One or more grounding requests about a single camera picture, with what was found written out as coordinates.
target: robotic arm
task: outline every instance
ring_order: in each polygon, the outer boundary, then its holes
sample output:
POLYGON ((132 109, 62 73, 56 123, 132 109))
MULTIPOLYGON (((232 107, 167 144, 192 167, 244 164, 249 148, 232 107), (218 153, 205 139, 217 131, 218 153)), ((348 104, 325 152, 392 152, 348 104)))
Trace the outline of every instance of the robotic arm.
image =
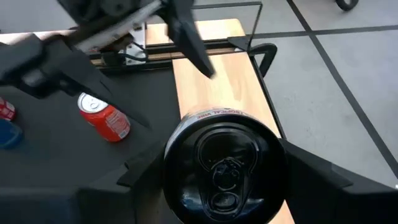
POLYGON ((40 40, 30 35, 13 45, 0 46, 0 83, 44 98, 62 90, 68 95, 85 92, 117 109, 143 126, 145 117, 135 112, 113 82, 83 53, 102 49, 126 38, 135 24, 157 14, 168 25, 177 48, 207 77, 214 73, 191 13, 192 0, 59 0, 78 23, 68 36, 40 40))

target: black tabletop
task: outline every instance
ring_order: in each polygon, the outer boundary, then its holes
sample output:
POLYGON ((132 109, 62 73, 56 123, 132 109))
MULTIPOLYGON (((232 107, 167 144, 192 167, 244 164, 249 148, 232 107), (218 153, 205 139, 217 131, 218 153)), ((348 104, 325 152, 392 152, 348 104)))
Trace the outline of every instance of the black tabletop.
POLYGON ((57 93, 37 100, 13 88, 0 97, 17 110, 15 123, 24 140, 0 150, 0 187, 81 187, 90 185, 126 160, 167 139, 180 121, 172 68, 111 76, 152 131, 131 121, 131 132, 117 143, 105 141, 79 113, 77 96, 57 93))

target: can top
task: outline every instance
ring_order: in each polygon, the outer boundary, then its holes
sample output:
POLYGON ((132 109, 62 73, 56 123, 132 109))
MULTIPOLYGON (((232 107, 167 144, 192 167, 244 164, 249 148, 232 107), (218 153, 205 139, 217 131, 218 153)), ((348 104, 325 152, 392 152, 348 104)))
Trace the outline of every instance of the can top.
POLYGON ((105 109, 108 104, 102 100, 95 98, 94 96, 90 96, 87 93, 82 93, 79 96, 77 101, 77 105, 80 110, 86 113, 97 113, 105 109))

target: red can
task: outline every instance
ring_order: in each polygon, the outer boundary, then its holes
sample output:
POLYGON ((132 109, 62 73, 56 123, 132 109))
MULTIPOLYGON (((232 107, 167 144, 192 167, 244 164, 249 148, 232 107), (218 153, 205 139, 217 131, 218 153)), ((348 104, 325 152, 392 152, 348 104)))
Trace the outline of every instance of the red can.
POLYGON ((130 131, 130 122, 125 114, 93 96, 82 93, 78 107, 87 122, 110 142, 124 139, 130 131))
POLYGON ((15 118, 15 107, 0 97, 0 119, 12 121, 15 118))

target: wheel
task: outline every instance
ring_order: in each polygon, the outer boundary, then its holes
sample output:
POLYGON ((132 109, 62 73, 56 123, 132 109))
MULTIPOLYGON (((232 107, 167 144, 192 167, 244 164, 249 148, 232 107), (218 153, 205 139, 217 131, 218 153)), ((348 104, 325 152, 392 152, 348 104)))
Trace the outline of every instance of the wheel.
POLYGON ((358 2, 359 0, 336 0, 338 7, 344 11, 352 10, 358 4, 358 2))

